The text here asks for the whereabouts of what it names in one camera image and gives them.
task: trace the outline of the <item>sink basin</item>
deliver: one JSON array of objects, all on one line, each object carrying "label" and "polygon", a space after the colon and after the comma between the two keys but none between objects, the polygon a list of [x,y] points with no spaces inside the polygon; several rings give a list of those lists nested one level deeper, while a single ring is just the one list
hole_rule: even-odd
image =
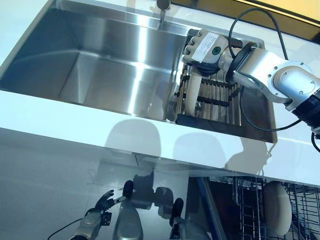
[{"label": "sink basin", "polygon": [[[177,109],[183,105],[177,97],[185,67],[182,52],[190,32],[201,28],[227,35],[177,19],[160,23],[148,13],[108,3],[56,0],[8,67],[0,69],[0,90],[275,142],[274,133],[251,128],[239,112],[231,113],[230,122],[208,118],[205,112],[183,118]],[[256,42],[263,48],[260,39],[240,34],[232,41],[237,47]],[[243,100],[250,103],[247,114],[253,119],[260,111],[253,103],[266,111],[261,127],[274,126],[272,104],[263,95],[251,92]],[[232,104],[237,109],[237,102]]]}]

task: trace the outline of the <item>cable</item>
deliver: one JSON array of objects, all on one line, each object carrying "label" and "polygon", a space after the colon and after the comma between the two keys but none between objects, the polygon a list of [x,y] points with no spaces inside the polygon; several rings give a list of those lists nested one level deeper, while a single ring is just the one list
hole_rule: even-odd
[{"label": "cable", "polygon": [[61,230],[63,230],[63,229],[65,229],[65,228],[67,228],[67,227],[69,227],[70,225],[72,225],[72,224],[74,224],[74,223],[76,223],[76,222],[78,222],[78,221],[80,221],[82,218],[79,218],[79,219],[77,219],[77,220],[75,220],[75,221],[73,221],[73,222],[71,222],[71,223],[69,223],[68,225],[65,225],[63,228],[60,228],[58,231],[55,231],[54,233],[52,233],[48,238],[47,238],[47,240],[49,240],[53,235],[55,235],[56,233],[58,233],[58,232],[60,232]]},{"label": "cable", "polygon": [[288,60],[288,55],[287,55],[287,51],[286,51],[286,47],[285,47],[285,43],[284,43],[284,40],[282,38],[282,35],[281,35],[281,31],[280,31],[280,28],[278,26],[278,23],[277,23],[277,20],[274,18],[274,16],[271,15],[270,12],[268,12],[267,10],[265,9],[262,9],[262,8],[258,8],[258,7],[254,7],[254,8],[249,8],[247,10],[245,10],[244,12],[242,12],[239,16],[236,17],[236,19],[233,21],[231,27],[230,27],[230,30],[229,30],[229,36],[228,36],[228,47],[229,47],[229,50],[230,50],[230,54],[232,56],[232,58],[235,58],[236,55],[234,53],[234,51],[232,50],[232,47],[231,47],[231,36],[232,36],[232,31],[234,30],[234,27],[236,25],[236,23],[240,20],[240,18],[243,16],[243,15],[246,15],[247,13],[249,12],[253,12],[253,11],[257,11],[257,12],[262,12],[262,13],[265,13],[266,15],[268,15],[274,26],[275,26],[275,29],[278,33],[278,36],[279,36],[279,39],[280,39],[280,43],[281,43],[281,47],[282,47],[282,51],[283,51],[283,55],[284,55],[284,58],[286,60]]},{"label": "cable", "polygon": [[320,153],[320,148],[316,144],[314,132],[311,133],[311,142],[312,142],[312,145],[314,146],[314,148]]},{"label": "cable", "polygon": [[297,120],[293,123],[291,123],[290,125],[288,126],[283,126],[283,127],[279,127],[279,128],[271,128],[271,129],[266,129],[266,128],[262,128],[262,127],[259,127],[259,126],[256,126],[254,125],[248,118],[248,116],[246,115],[245,111],[244,111],[244,108],[243,108],[243,101],[242,101],[242,95],[243,95],[243,92],[244,92],[244,89],[245,87],[243,86],[242,89],[241,89],[241,92],[240,92],[240,99],[239,99],[239,105],[240,105],[240,111],[241,111],[241,114],[243,116],[243,118],[245,119],[245,121],[253,128],[255,129],[258,129],[258,130],[261,130],[261,131],[265,131],[265,132],[276,132],[276,131],[281,131],[281,130],[285,130],[285,129],[289,129],[295,125],[297,125],[298,123],[301,122],[301,120]]},{"label": "cable", "polygon": [[[284,58],[286,60],[288,60],[288,55],[287,55],[287,51],[286,51],[286,47],[285,47],[285,43],[284,43],[284,40],[282,38],[282,34],[281,34],[281,31],[280,31],[280,28],[278,26],[278,23],[277,23],[277,20],[274,18],[274,16],[272,16],[272,14],[270,12],[268,12],[267,10],[265,9],[262,9],[262,8],[258,8],[258,7],[254,7],[254,8],[249,8],[247,9],[246,11],[242,12],[232,23],[231,27],[230,27],[230,30],[229,30],[229,36],[228,36],[228,47],[229,47],[229,51],[230,51],[230,54],[232,56],[232,58],[235,58],[236,55],[234,53],[234,51],[232,50],[232,46],[231,46],[231,39],[232,39],[232,31],[236,25],[236,23],[240,20],[240,18],[243,16],[243,15],[246,15],[247,13],[249,12],[253,12],[253,11],[257,11],[257,12],[262,12],[262,13],[265,13],[266,15],[268,15],[271,20],[273,21],[273,24],[275,26],[275,29],[278,33],[278,36],[279,36],[279,39],[280,39],[280,44],[281,44],[281,48],[282,48],[282,51],[283,51],[283,55],[284,55]],[[250,120],[249,118],[247,117],[247,115],[245,114],[245,111],[243,109],[243,104],[242,104],[242,95],[243,95],[243,92],[244,92],[244,87],[242,87],[241,89],[241,93],[240,93],[240,111],[243,115],[243,118],[245,119],[245,121],[253,128],[255,129],[258,129],[258,130],[261,130],[261,131],[265,131],[265,132],[276,132],[276,131],[281,131],[281,130],[285,130],[285,129],[289,129],[295,125],[297,125],[298,123],[301,122],[301,120],[297,120],[293,123],[291,123],[290,125],[287,125],[287,126],[283,126],[283,127],[279,127],[279,128],[271,128],[271,129],[266,129],[266,128],[262,128],[262,127],[259,127],[259,126],[256,126],[254,125]]]}]

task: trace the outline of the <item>dishwasher rack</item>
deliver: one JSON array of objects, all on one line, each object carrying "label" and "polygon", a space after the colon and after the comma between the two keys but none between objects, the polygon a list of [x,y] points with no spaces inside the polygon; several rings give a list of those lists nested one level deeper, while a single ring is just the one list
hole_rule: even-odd
[{"label": "dishwasher rack", "polygon": [[292,222],[285,236],[268,235],[264,223],[264,185],[269,182],[258,177],[223,177],[232,185],[233,202],[239,206],[239,235],[241,240],[320,240],[320,188],[299,184],[284,185],[292,207]]}]

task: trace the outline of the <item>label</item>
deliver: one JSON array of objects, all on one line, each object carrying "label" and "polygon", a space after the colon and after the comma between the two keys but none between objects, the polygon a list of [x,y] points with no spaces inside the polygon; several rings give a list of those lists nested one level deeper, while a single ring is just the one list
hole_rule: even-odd
[{"label": "label", "polygon": [[215,44],[215,41],[218,38],[218,36],[219,35],[214,34],[213,32],[208,32],[207,35],[203,38],[203,40],[200,42],[199,46],[194,51],[192,59],[199,63],[202,63],[211,47]]}]

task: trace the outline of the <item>faucet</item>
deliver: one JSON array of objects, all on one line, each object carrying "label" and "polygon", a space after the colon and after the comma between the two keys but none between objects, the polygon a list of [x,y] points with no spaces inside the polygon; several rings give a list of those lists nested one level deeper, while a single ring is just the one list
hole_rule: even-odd
[{"label": "faucet", "polygon": [[165,11],[170,8],[171,0],[156,0],[156,5],[161,11]]},{"label": "faucet", "polygon": [[170,8],[171,0],[156,0],[157,7],[161,10],[160,12],[160,25],[158,28],[162,26],[162,23],[165,19],[166,10]]}]

